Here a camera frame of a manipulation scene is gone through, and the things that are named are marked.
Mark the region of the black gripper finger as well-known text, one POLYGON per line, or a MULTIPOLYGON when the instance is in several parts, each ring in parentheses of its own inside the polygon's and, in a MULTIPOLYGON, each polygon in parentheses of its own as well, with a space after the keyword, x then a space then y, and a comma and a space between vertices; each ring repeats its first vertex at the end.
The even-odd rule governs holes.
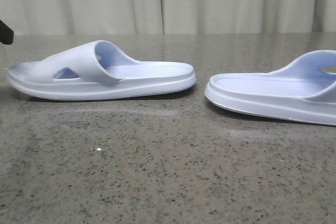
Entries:
POLYGON ((4 45, 11 45, 14 39, 14 31, 0 20, 0 41, 4 45))

